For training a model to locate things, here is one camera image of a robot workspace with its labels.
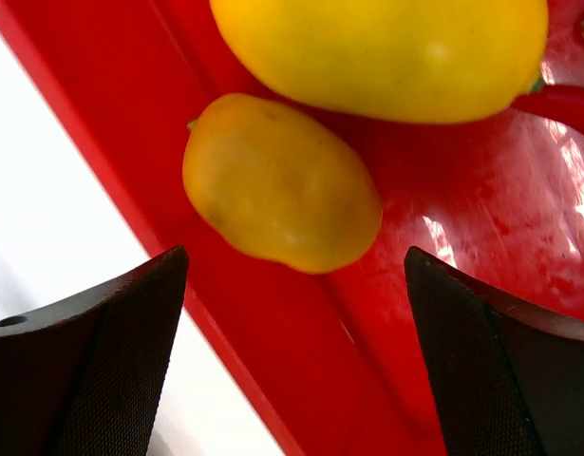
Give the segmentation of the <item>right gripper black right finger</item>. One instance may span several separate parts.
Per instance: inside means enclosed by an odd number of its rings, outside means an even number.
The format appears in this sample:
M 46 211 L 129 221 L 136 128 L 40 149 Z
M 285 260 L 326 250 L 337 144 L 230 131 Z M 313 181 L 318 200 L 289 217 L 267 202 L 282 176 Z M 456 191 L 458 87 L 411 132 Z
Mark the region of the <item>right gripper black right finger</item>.
M 584 455 L 584 320 L 418 247 L 404 269 L 446 451 Z

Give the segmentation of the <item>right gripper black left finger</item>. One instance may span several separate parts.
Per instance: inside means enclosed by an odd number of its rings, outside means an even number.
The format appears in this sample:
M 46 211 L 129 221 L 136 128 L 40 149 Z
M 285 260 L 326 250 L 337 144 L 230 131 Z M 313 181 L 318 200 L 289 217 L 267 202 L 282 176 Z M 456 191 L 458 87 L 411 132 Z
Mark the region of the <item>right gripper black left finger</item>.
M 175 247 L 0 320 L 0 455 L 147 452 L 188 265 Z

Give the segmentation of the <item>small yellow toy mango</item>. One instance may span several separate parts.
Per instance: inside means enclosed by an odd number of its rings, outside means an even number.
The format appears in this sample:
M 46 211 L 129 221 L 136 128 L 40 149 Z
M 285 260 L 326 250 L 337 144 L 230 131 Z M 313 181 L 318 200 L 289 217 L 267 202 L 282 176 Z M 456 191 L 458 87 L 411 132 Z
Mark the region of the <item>small yellow toy mango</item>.
M 307 114 L 230 93 L 188 128 L 184 191 L 239 252 L 315 275 L 350 265 L 374 243 L 383 207 L 364 162 Z

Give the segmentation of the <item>yellow toy pepper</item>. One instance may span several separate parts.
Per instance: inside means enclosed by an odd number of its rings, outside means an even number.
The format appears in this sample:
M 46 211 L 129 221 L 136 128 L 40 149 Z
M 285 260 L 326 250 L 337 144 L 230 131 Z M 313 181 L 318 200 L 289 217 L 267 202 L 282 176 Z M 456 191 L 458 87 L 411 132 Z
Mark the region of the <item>yellow toy pepper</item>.
M 544 1 L 214 1 L 235 57 L 304 105 L 411 124 L 491 117 L 540 77 Z

